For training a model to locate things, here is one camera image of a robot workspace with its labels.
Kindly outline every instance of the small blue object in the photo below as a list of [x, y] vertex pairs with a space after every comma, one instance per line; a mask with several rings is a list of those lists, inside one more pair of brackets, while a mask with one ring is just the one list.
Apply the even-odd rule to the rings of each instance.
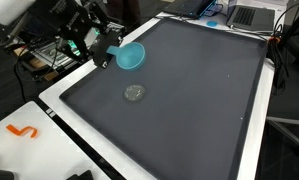
[[209, 27], [216, 27], [218, 25], [218, 23], [216, 21], [208, 21], [207, 22], [207, 26]]
[[118, 66], [128, 71], [138, 69], [146, 59], [145, 48], [136, 42], [126, 44], [121, 48], [110, 46], [107, 53], [115, 55]]

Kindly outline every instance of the orange bracket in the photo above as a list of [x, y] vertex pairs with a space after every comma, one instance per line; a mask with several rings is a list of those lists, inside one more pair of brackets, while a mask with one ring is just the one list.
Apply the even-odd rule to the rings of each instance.
[[277, 43], [279, 43], [280, 42], [280, 38], [272, 36], [271, 38], [269, 38], [268, 42], [270, 42], [270, 41], [276, 41]]
[[33, 131], [33, 133], [31, 134], [31, 138], [35, 138], [37, 133], [38, 133], [38, 130], [36, 128], [33, 128], [31, 126], [27, 126], [21, 130], [18, 130], [16, 129], [13, 125], [9, 124], [7, 127], [6, 127], [10, 132], [12, 132], [13, 134], [15, 134], [16, 136], [21, 136], [23, 135], [24, 133], [26, 133], [26, 131]]

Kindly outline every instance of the white desk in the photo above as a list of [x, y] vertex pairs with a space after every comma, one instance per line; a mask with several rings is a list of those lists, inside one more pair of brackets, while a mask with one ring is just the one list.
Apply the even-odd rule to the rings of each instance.
[[[32, 126], [38, 130], [15, 136], [6, 129]], [[94, 179], [108, 179], [104, 172], [34, 103], [29, 102], [0, 122], [0, 170], [19, 180], [65, 180], [87, 170]]]
[[[276, 19], [284, 11], [285, 7], [277, 5], [268, 5], [261, 2], [256, 2], [258, 7], [268, 7], [276, 10]], [[201, 20], [189, 21], [194, 24], [206, 26], [207, 21], [213, 20], [218, 22], [218, 29], [229, 29], [225, 26], [225, 17], [218, 15], [211, 18], [202, 18]], [[158, 19], [151, 19], [140, 28], [129, 34], [124, 38], [122, 45], [129, 43], [147, 31], [150, 27], [156, 24]], [[261, 147], [261, 140], [269, 97], [271, 92], [271, 85], [273, 81], [274, 71], [267, 60], [263, 65], [262, 74], [260, 77], [258, 91], [256, 93], [254, 107], [249, 123], [246, 142], [241, 159], [238, 179], [249, 180], [254, 179], [257, 169], [258, 156]], [[53, 85], [51, 88], [40, 94], [40, 99], [44, 101], [55, 113], [57, 113], [69, 126], [71, 126], [90, 146], [92, 146], [103, 158], [105, 158], [117, 171], [119, 171], [127, 179], [155, 179], [151, 174], [140, 167], [136, 162], [130, 159], [126, 154], [119, 150], [109, 140], [102, 136], [97, 130], [92, 128], [70, 108], [68, 108], [60, 99], [59, 96], [78, 82], [81, 78], [86, 76], [96, 67], [90, 61], [69, 74], [67, 77]]]

